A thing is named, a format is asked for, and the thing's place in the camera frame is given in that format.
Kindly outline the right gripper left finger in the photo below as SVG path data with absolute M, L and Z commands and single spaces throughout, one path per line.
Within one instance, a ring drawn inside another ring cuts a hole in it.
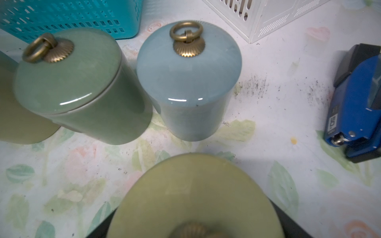
M 116 210 L 114 210 L 99 226 L 97 226 L 87 238 L 106 238 L 110 224 Z

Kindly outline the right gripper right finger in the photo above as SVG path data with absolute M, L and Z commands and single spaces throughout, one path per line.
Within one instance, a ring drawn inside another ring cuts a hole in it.
M 270 202 L 277 213 L 286 238 L 313 238 L 283 210 L 281 210 L 272 200 Z

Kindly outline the yellow-green canister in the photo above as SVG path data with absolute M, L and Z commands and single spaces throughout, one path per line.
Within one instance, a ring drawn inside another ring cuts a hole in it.
M 18 63 L 1 52 L 1 141 L 35 144 L 53 135 L 60 126 L 36 115 L 16 100 L 13 78 Z
M 227 159 L 188 153 L 149 169 L 117 208 L 109 238 L 282 238 L 270 200 Z

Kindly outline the green canister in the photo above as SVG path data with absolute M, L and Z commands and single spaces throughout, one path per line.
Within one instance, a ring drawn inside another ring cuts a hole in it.
M 27 110 L 111 145 L 134 141 L 152 118 L 117 41 L 94 28 L 37 38 L 23 53 L 13 91 Z

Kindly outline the blue-grey canister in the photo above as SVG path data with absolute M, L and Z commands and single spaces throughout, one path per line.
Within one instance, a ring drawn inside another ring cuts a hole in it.
M 204 21 L 178 21 L 143 43 L 138 79 L 177 138 L 201 141 L 219 128 L 242 71 L 236 41 Z

